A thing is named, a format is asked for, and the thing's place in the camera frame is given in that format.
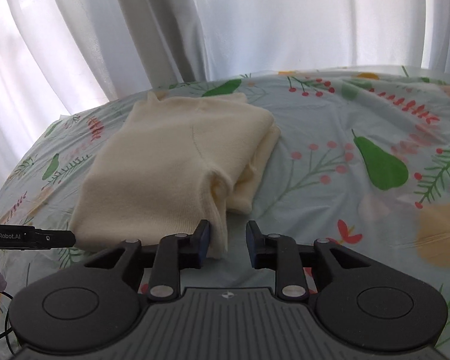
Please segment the sheer curtain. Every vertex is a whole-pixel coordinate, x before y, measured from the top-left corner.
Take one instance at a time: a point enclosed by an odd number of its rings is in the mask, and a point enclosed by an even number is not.
[[[178,80],[450,73],[450,0],[0,0],[0,186],[60,115]]]

